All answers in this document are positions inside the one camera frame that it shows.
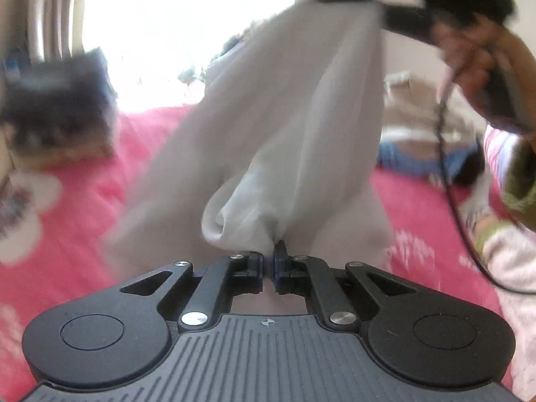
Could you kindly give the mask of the person's right hand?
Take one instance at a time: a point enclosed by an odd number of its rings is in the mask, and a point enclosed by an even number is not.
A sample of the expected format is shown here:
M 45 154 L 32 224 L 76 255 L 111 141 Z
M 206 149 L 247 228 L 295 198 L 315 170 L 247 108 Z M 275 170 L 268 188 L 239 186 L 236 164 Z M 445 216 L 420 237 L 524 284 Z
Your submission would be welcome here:
M 528 116 L 535 116 L 535 57 L 515 33 L 479 15 L 476 24 L 463 30 L 438 22 L 432 37 L 455 75 L 454 83 L 478 114 L 487 115 L 482 90 L 491 70 L 500 65 L 513 76 Z

